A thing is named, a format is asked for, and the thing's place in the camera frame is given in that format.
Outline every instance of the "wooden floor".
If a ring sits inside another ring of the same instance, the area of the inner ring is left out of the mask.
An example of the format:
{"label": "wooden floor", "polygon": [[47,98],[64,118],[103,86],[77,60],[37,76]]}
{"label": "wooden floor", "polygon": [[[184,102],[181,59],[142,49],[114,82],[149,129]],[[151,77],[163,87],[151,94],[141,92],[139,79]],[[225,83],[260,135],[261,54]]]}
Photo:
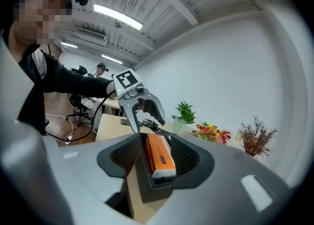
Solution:
{"label": "wooden floor", "polygon": [[[73,114],[73,107],[69,101],[69,95],[60,94],[60,93],[49,93],[45,94],[45,113],[54,114],[54,115],[63,115],[64,117],[68,114]],[[63,117],[55,117],[46,115],[46,118],[49,120],[48,126],[46,126],[46,132],[51,133],[60,138],[67,138],[71,134],[71,123]],[[79,138],[84,136],[89,132],[90,125],[81,125],[77,127],[74,117],[70,117],[70,120],[73,122],[73,131],[72,139]],[[87,137],[80,139],[78,141],[73,141],[69,145],[77,145],[95,142],[96,134],[91,132]],[[57,140],[58,145],[65,146],[64,141]]]}

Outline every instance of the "orange box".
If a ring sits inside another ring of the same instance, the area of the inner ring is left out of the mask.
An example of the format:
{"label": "orange box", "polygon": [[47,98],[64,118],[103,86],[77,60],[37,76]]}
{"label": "orange box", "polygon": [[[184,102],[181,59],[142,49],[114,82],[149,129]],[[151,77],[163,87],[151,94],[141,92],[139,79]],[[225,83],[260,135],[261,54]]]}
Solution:
{"label": "orange box", "polygon": [[171,180],[176,177],[175,162],[164,136],[148,134],[144,151],[153,179]]}

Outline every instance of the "fluorescent light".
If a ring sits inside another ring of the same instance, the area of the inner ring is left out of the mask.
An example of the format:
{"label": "fluorescent light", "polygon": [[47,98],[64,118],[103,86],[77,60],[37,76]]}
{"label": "fluorescent light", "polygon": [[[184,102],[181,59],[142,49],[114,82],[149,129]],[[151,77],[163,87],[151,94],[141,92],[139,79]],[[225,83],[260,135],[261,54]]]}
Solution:
{"label": "fluorescent light", "polygon": [[140,30],[143,26],[142,23],[134,20],[133,18],[128,17],[127,15],[124,15],[120,12],[117,12],[115,10],[109,9],[109,8],[101,6],[101,5],[95,4],[94,5],[94,11],[100,12],[100,13],[103,13],[103,14],[108,15],[110,17],[113,17],[115,19],[118,19],[118,20],[134,27],[137,30]]}
{"label": "fluorescent light", "polygon": [[107,58],[107,59],[110,59],[110,60],[112,60],[112,61],[114,61],[114,62],[117,62],[117,63],[119,63],[119,64],[122,64],[122,62],[121,62],[121,61],[116,60],[116,59],[114,59],[114,58],[110,58],[110,57],[105,56],[105,55],[102,55],[102,57]]}
{"label": "fluorescent light", "polygon": [[69,47],[78,48],[77,46],[74,46],[74,45],[71,45],[71,44],[67,44],[67,43],[63,43],[63,42],[61,42],[61,44],[65,45],[65,47],[69,46]]}

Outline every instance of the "brown branches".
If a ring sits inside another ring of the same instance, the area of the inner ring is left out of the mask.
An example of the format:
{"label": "brown branches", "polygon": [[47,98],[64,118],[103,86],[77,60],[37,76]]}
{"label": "brown branches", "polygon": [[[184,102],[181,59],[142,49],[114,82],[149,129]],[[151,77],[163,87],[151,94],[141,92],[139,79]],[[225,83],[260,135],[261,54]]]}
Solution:
{"label": "brown branches", "polygon": [[244,125],[241,123],[240,136],[243,140],[243,148],[251,156],[255,155],[267,155],[271,149],[269,148],[269,142],[273,138],[277,129],[267,131],[265,123],[260,121],[257,116],[254,116],[254,124]]}

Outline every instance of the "person in background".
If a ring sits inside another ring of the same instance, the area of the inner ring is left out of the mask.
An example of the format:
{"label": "person in background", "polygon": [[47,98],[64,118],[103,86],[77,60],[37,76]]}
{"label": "person in background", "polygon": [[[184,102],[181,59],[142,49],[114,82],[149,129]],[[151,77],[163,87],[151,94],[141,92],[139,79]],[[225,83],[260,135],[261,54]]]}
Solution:
{"label": "person in background", "polygon": [[[96,73],[94,74],[85,74],[84,77],[93,77],[93,78],[99,78],[101,75],[103,75],[105,72],[109,72],[109,69],[105,63],[99,63],[96,67]],[[95,112],[99,106],[99,103],[90,99],[85,98],[81,100],[81,103],[90,109],[89,115],[93,117],[95,115]],[[105,108],[105,113],[110,114],[111,109],[109,107]],[[100,120],[102,118],[102,109],[100,108],[98,112],[96,113],[95,119],[94,119],[94,132],[97,133]]]}
{"label": "person in background", "polygon": [[113,81],[81,76],[66,69],[55,57],[38,48],[47,44],[49,33],[65,15],[71,15],[71,0],[10,0],[0,38],[13,59],[34,82],[18,119],[45,131],[44,93],[59,92],[105,98],[114,92]]}

